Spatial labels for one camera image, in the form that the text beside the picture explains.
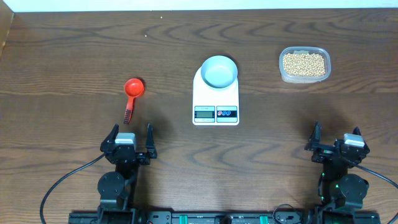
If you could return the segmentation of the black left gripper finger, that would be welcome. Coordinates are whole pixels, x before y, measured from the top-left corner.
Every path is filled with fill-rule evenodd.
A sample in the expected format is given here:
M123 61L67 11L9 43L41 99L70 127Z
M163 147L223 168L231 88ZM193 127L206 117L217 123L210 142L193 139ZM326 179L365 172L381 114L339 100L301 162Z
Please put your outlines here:
M146 149L147 149L147 154L149 155L149 158L156 159L157 158L157 150L155 148L155 142L154 142L152 131L153 131L152 125L148 124L147 138L146 138Z
M105 138L104 145L107 146L108 144L114 144L118 132L119 132L119 125L115 124L114 127L112 128L111 132Z

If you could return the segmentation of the red plastic measuring scoop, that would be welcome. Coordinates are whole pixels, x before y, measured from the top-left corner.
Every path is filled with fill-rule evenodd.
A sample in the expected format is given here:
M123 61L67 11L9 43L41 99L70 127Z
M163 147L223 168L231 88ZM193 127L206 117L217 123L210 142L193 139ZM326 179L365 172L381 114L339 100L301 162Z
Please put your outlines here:
M144 94L145 87L141 79L131 78L124 84L124 91L127 95L127 105L124 115L124 124L129 124L132 118L134 100Z

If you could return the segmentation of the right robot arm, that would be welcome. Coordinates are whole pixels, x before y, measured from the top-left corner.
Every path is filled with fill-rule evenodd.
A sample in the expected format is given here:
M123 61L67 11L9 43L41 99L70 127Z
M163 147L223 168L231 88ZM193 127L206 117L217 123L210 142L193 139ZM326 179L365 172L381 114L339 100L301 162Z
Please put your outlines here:
M308 223L355 223L356 211L362 209L369 182L349 169L360 164L370 149L360 130L346 133L329 146L321 143L321 126L314 125L313 132L305 145L312 151L312 162L323 165L318 181L317 194L322 203L308 214Z

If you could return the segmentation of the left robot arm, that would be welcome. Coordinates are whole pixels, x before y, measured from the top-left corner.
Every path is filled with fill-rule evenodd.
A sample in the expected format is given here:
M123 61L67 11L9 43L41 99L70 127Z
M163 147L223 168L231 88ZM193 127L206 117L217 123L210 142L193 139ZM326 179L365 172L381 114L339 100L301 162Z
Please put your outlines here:
M145 212L133 206L140 166L149 165L157 157L152 125L147 126L146 152L136 151L136 135L121 133L116 124L100 145L100 151L115 170L98 181L100 205L98 223L147 223Z

